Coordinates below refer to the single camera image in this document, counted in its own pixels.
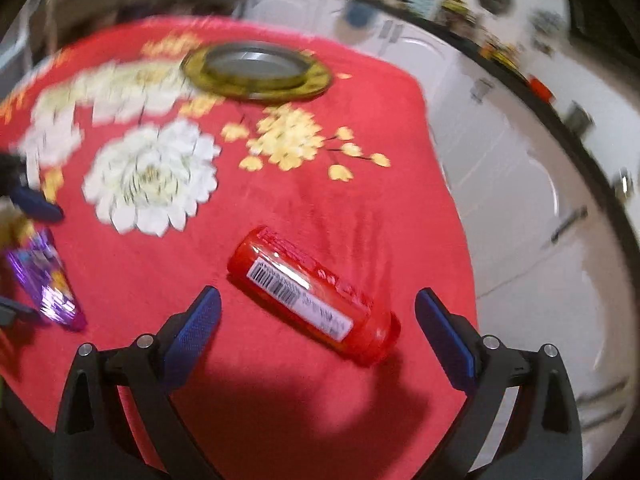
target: red item on shelf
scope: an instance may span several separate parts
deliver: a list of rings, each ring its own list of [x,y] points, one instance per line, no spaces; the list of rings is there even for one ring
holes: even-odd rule
[[[533,90],[533,93],[540,97],[545,103],[551,104],[556,100],[555,96],[551,93],[551,90],[540,81],[537,77],[531,77],[529,80],[529,87]]]
[[[400,335],[400,321],[266,226],[251,231],[227,270],[241,288],[357,364],[382,361]]]

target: cabinet door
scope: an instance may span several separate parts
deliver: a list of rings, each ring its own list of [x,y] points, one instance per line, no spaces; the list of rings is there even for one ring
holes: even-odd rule
[[[461,57],[439,93],[433,138],[482,296],[550,257],[574,229],[557,244],[555,232],[591,199],[544,126],[476,63]]]
[[[414,76],[429,101],[457,52],[448,43],[415,25],[396,22],[381,57]]]
[[[391,34],[394,20],[384,12],[377,12],[368,27],[353,28],[342,18],[348,1],[325,0],[318,15],[315,34],[370,56],[378,56]]]
[[[245,17],[252,22],[313,32],[321,0],[249,0]]]

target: tablecloth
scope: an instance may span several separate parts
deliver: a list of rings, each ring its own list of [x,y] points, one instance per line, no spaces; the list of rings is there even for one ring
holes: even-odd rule
[[[186,83],[178,82],[177,89],[166,79],[178,77],[175,73],[158,72],[166,68],[162,63],[177,64],[195,45],[247,39],[307,50],[335,76],[326,94],[292,104],[289,112],[312,113],[304,120],[322,129],[314,134],[320,139],[301,145],[288,163],[282,150],[269,156],[277,150],[265,148],[265,139],[258,142],[269,126],[258,122],[276,112],[203,98]],[[126,70],[132,62],[160,65],[140,83],[140,65]],[[81,72],[86,76],[78,79]],[[124,85],[130,93],[104,97],[105,88],[120,84],[119,77],[134,81]],[[136,84],[144,87],[141,98],[131,90]],[[155,91],[153,99],[145,94]],[[135,104],[144,99],[148,110]],[[233,20],[164,17],[111,28],[66,48],[18,86],[1,110],[3,147],[40,153],[43,172],[48,163],[62,167],[58,202],[66,219],[52,232],[88,321],[81,333],[22,323],[0,333],[0,373],[40,421],[54,427],[80,344],[126,346],[141,333],[157,331],[210,284],[222,295],[222,322],[174,402],[228,480],[411,478],[464,401],[415,321],[415,294],[430,286],[450,311],[476,323],[465,235],[414,79],[319,38]],[[177,133],[167,133],[176,124]],[[43,128],[49,129],[49,147],[38,137]],[[147,212],[138,188],[120,189],[115,197],[113,189],[92,188],[108,180],[100,173],[104,168],[119,171],[118,157],[126,157],[122,153],[145,136],[164,139],[148,155],[156,162],[164,161],[167,146],[183,150],[180,142],[188,138],[191,151],[181,151],[180,160],[191,177],[200,178],[200,187],[189,195],[191,184],[176,177],[176,189],[186,189],[186,198],[172,195],[172,206],[180,207],[154,210],[159,220],[151,222],[140,221]],[[65,139],[62,151],[53,145],[58,138]],[[189,158],[198,153],[200,159]],[[170,165],[143,164],[137,156],[138,185],[156,178],[168,188],[175,177]],[[118,204],[137,208],[133,224],[130,210]],[[229,256],[260,224],[398,314],[401,336],[385,362],[361,368],[342,359],[228,281]],[[5,294],[28,301],[6,275],[3,285]],[[130,399],[124,395],[124,400],[130,408]],[[157,464],[131,416],[146,459]]]

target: snack package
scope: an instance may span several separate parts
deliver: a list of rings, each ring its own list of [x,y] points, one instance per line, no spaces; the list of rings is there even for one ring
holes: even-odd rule
[[[49,229],[33,231],[23,247],[8,251],[6,257],[16,279],[44,316],[71,330],[86,326]]]

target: gold rim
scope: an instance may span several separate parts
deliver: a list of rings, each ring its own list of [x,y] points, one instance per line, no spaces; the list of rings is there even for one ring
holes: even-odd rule
[[[315,57],[300,53],[309,62],[302,84],[295,88],[261,89],[249,88],[228,80],[217,78],[206,71],[206,56],[210,46],[198,48],[182,60],[180,68],[196,88],[224,97],[257,102],[302,101],[323,94],[333,81],[330,70]]]

